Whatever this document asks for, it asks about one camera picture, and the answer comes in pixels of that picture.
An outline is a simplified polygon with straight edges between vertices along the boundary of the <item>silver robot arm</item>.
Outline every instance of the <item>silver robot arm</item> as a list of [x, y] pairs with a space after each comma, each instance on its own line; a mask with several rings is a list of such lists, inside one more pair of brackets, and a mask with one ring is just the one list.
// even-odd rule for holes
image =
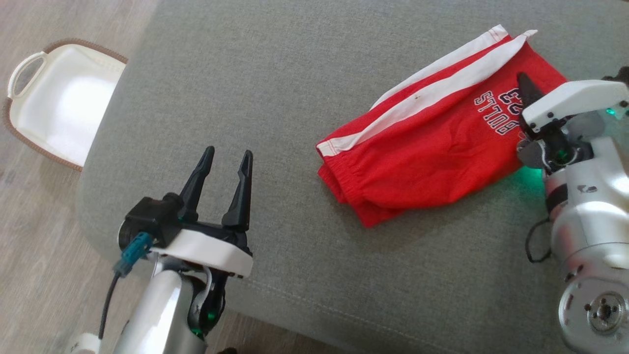
[[253, 155], [247, 151], [243, 157], [240, 181], [221, 224], [199, 222], [196, 212], [213, 157], [210, 146], [180, 194], [145, 197], [128, 212], [118, 233], [123, 252], [114, 266], [99, 336], [82, 334], [67, 353], [98, 354], [114, 287], [142, 257], [155, 262], [153, 275], [114, 354], [205, 353], [205, 336], [225, 309], [227, 280], [248, 277], [253, 267], [246, 235]]
[[629, 117], [628, 72], [565, 83], [545, 96], [519, 78], [520, 125], [531, 140], [520, 154], [545, 170], [551, 250], [564, 288], [559, 324], [566, 345], [583, 354], [629, 353], [629, 161], [611, 137], [584, 141], [565, 125], [596, 110]]

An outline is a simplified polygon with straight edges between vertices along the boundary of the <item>gray couch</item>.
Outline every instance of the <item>gray couch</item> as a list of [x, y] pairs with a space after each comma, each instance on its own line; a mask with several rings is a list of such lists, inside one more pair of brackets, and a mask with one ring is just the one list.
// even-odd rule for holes
[[181, 190], [210, 144], [199, 214], [219, 221], [250, 149], [255, 263], [228, 282], [228, 307], [348, 350], [565, 352], [557, 265], [523, 250], [545, 216], [537, 175], [364, 229], [317, 176], [315, 144], [498, 23], [540, 30], [532, 47], [569, 79], [614, 74], [628, 64], [628, 11], [620, 0], [164, 1], [86, 162], [82, 225], [114, 261], [125, 213]]

